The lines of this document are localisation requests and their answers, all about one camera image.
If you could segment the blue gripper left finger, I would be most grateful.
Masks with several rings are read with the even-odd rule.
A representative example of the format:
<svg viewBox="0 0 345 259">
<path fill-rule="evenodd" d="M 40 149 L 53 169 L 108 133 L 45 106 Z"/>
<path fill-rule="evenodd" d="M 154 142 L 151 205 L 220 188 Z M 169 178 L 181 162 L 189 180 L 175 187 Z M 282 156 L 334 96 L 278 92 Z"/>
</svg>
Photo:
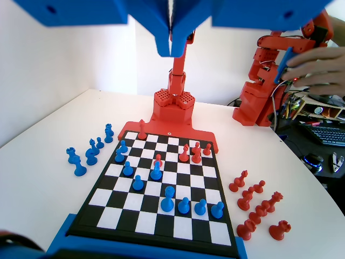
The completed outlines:
<svg viewBox="0 0 345 259">
<path fill-rule="evenodd" d="M 155 38 L 157 52 L 161 57 L 170 57 L 169 2 L 161 0 L 127 1 L 128 13 Z"/>
</svg>

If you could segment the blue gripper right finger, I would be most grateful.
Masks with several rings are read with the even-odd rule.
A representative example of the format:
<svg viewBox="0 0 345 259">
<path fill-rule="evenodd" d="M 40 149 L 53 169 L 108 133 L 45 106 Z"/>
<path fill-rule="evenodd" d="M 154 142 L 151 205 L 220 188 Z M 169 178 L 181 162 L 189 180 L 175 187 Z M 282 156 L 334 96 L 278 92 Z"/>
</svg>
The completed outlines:
<svg viewBox="0 0 345 259">
<path fill-rule="evenodd" d="M 181 0 L 172 6 L 172 56 L 181 57 L 187 37 L 213 12 L 214 1 Z"/>
</svg>

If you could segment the person's hand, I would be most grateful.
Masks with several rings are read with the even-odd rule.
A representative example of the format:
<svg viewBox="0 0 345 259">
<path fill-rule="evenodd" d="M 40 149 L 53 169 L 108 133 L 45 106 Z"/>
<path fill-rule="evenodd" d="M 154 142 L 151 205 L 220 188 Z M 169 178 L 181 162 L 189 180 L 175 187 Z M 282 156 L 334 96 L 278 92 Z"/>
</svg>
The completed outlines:
<svg viewBox="0 0 345 259">
<path fill-rule="evenodd" d="M 316 95 L 344 97 L 344 47 L 320 47 L 295 56 L 282 80 L 297 79 L 294 87 L 309 87 Z"/>
</svg>

